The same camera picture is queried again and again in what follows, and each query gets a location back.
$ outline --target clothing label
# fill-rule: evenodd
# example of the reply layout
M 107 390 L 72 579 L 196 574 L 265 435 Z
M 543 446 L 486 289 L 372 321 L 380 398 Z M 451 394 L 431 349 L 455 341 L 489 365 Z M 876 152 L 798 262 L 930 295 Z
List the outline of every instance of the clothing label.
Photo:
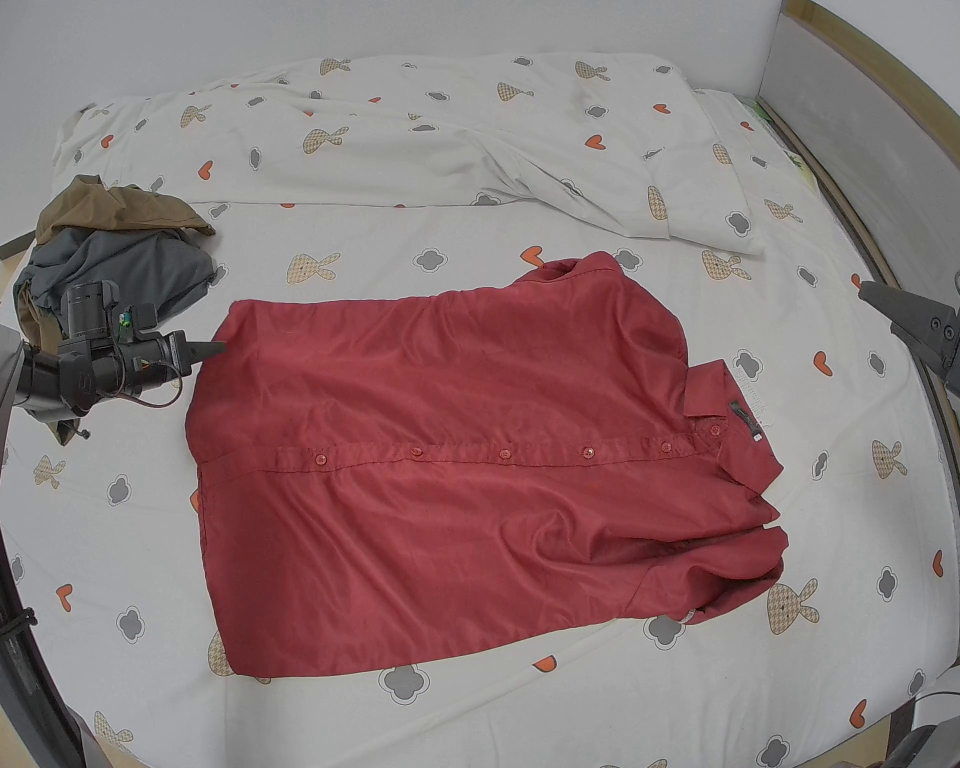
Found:
M 767 404 L 760 398 L 760 395 L 756 393 L 754 385 L 747 377 L 747 374 L 744 373 L 743 369 L 739 366 L 733 366 L 732 374 L 736 386 L 740 388 L 740 392 L 743 393 L 747 405 L 749 405 L 750 410 L 754 412 L 756 423 L 763 427 L 773 426 L 773 414 L 767 408 Z

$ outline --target headboard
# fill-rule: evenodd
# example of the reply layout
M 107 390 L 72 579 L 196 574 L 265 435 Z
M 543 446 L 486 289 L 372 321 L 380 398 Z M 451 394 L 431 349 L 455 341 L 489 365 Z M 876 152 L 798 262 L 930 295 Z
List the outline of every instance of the headboard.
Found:
M 902 62 L 810 0 L 784 3 L 758 100 L 847 219 L 874 278 L 956 307 L 960 116 Z M 957 489 L 960 399 L 921 370 Z

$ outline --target wall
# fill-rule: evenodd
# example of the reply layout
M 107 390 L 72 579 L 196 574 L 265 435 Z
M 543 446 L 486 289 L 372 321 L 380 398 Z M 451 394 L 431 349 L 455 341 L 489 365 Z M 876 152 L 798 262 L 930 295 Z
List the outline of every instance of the wall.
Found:
M 960 113 L 958 0 L 817 0 L 906 64 Z
M 124 94 L 317 56 L 646 51 L 752 95 L 780 0 L 0 0 L 0 243 L 49 201 L 57 128 Z

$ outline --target short-sleeved shirt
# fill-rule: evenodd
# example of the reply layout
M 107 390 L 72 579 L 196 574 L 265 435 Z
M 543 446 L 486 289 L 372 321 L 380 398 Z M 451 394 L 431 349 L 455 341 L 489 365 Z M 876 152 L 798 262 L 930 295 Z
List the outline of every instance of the short-sleeved shirt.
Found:
M 772 586 L 780 473 L 722 361 L 604 252 L 505 288 L 238 301 L 186 421 L 229 663 L 336 675 Z

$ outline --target gray garment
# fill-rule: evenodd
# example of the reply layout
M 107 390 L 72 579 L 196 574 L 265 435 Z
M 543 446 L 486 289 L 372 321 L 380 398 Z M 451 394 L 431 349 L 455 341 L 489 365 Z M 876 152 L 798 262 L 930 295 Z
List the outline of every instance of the gray garment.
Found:
M 114 323 L 131 304 L 146 302 L 156 306 L 156 316 L 163 323 L 206 296 L 213 273 L 210 256 L 191 245 L 178 229 L 68 227 L 34 249 L 13 295 L 29 282 L 34 305 L 53 312 L 63 328 L 60 299 L 70 286 L 112 280 L 120 288 Z

